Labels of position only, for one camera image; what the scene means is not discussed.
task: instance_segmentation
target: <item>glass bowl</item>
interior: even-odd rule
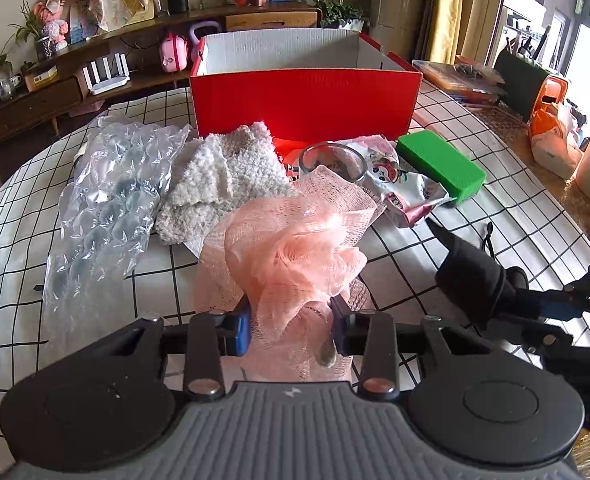
[[[352,184],[361,185],[366,177],[366,160],[354,149],[337,142],[319,142],[299,155],[299,171],[310,173],[325,166]]]

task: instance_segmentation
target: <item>pink mesh fabric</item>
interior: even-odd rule
[[[251,380],[349,378],[351,359],[332,344],[328,303],[341,294],[353,310],[371,308],[355,280],[366,256],[354,245],[375,203],[323,166],[297,187],[302,196],[257,199],[228,214],[198,264],[197,312],[232,310],[248,295],[252,343],[235,361]]]

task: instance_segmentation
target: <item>pink bunny toy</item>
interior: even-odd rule
[[[68,24],[61,19],[64,12],[64,0],[46,0],[37,2],[32,12],[41,18],[44,24],[42,32],[55,44],[56,50],[62,50],[68,46],[64,34],[68,32]]]

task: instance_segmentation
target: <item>red box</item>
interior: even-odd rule
[[[205,36],[190,74],[202,136],[264,121],[319,142],[408,133],[422,74],[365,34],[331,28]]]

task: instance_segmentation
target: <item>green foam block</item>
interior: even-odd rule
[[[484,170],[429,130],[399,137],[396,150],[417,171],[445,187],[456,203],[477,193],[486,179]]]

